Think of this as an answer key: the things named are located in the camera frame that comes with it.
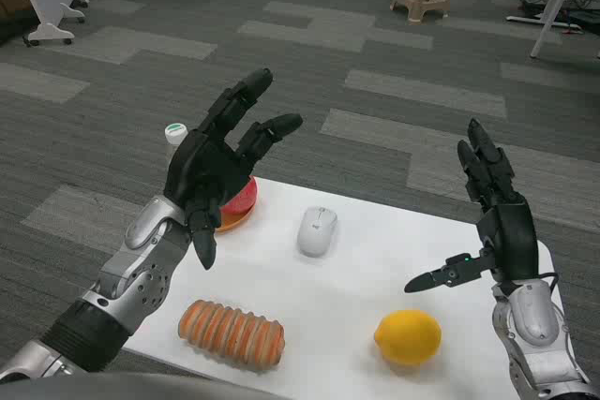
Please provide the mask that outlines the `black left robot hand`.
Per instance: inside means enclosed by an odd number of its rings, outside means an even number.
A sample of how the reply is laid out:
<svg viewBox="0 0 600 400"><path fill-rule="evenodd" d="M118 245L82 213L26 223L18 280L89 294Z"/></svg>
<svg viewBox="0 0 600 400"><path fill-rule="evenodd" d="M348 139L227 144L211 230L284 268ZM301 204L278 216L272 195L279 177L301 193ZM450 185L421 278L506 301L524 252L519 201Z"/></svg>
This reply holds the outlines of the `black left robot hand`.
<svg viewBox="0 0 600 400"><path fill-rule="evenodd" d="M260 68L225 89L172 157L163 194L184 209L194 248L206 270L216 259L220 207L250 182L256 163L271 147L303 124L300 115L283 114L253 123L236 149L225 141L272 82L270 69Z"/></svg>

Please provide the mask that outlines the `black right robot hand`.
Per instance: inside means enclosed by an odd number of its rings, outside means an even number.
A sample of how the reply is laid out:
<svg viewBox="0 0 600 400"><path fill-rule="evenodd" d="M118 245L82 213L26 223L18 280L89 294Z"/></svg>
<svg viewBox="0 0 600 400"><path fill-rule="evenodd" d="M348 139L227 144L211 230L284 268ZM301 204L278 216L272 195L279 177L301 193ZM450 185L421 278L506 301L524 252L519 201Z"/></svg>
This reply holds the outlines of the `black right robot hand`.
<svg viewBox="0 0 600 400"><path fill-rule="evenodd" d="M463 253L446 259L442 268L407 283L406 293L438 286L453 288L480 278L484 271L490 271L500 283L539 275L533 214L525 197L513 187L515 174L508 157L476 119L469 122L467 133L469 139L457 144L457 155L467 176L470 200L482 210L476 223L482 243L479 256Z"/></svg>

